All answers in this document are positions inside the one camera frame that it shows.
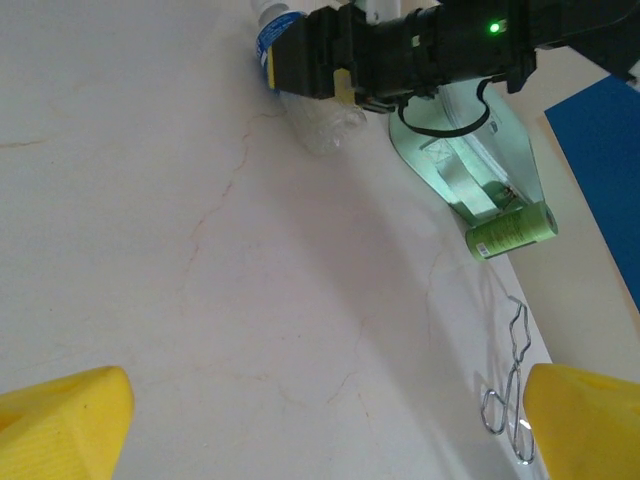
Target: plastic water bottle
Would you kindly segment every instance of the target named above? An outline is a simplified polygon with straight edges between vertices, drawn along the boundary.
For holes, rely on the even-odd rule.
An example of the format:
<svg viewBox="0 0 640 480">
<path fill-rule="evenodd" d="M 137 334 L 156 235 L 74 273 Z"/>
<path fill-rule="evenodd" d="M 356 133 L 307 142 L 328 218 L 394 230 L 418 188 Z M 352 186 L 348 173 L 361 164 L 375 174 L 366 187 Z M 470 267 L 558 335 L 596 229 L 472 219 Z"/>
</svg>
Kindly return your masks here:
<svg viewBox="0 0 640 480">
<path fill-rule="evenodd" d="M 266 75 L 269 47 L 304 13 L 292 11 L 286 3 L 277 0 L 251 0 L 251 6 L 260 25 L 257 54 Z M 298 138 L 316 155 L 337 152 L 367 122 L 362 109 L 355 105 L 344 105 L 332 99 L 315 100 L 286 92 L 280 92 L 279 96 Z"/>
</svg>

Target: blue bottle label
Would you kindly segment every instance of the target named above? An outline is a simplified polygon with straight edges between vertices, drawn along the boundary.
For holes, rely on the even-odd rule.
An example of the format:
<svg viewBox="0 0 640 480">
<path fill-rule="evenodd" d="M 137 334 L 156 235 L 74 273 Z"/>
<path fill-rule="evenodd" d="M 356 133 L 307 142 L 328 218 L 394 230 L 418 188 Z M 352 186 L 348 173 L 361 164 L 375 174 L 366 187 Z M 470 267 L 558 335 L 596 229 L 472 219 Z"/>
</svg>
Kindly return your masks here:
<svg viewBox="0 0 640 480">
<path fill-rule="evenodd" d="M 269 25 L 264 27 L 258 35 L 256 42 L 256 53 L 265 77 L 267 76 L 267 51 L 269 47 L 273 45 L 273 42 L 284 33 L 284 31 L 291 26 L 296 20 L 304 16 L 302 12 L 286 12 L 273 20 Z"/>
</svg>

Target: blue panel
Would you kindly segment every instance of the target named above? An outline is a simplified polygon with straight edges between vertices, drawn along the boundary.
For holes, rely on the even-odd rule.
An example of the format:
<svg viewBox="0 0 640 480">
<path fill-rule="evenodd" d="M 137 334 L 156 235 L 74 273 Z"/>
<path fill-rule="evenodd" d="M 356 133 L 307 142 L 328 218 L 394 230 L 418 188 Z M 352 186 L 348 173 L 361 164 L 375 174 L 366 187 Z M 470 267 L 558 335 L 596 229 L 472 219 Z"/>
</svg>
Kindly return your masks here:
<svg viewBox="0 0 640 480">
<path fill-rule="evenodd" d="M 607 78 L 547 118 L 640 305 L 640 94 Z"/>
</svg>

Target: white table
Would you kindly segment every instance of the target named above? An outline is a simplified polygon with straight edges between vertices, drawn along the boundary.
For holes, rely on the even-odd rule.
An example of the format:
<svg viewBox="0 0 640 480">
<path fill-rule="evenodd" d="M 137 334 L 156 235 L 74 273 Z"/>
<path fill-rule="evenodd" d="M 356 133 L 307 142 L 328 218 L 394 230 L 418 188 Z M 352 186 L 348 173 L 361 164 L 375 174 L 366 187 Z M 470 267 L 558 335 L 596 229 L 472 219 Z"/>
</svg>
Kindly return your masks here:
<svg viewBox="0 0 640 480">
<path fill-rule="evenodd" d="M 381 117 L 310 157 L 255 34 L 244 2 L 0 7 L 0 390 L 124 366 L 117 479 L 542 478 L 479 417 L 508 260 Z"/>
</svg>

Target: beige wall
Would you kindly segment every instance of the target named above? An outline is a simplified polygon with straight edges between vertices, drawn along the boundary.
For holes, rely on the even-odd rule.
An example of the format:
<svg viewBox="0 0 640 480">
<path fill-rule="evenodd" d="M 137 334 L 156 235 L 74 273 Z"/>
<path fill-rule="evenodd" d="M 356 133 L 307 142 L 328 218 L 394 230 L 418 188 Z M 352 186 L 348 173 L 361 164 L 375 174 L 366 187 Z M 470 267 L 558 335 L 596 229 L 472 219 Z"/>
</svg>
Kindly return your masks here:
<svg viewBox="0 0 640 480">
<path fill-rule="evenodd" d="M 405 10 L 433 4 L 405 1 Z M 507 95 L 530 131 L 560 236 L 511 255 L 555 362 L 640 382 L 640 316 L 544 111 L 605 77 L 569 49 L 543 51 L 523 92 Z"/>
</svg>

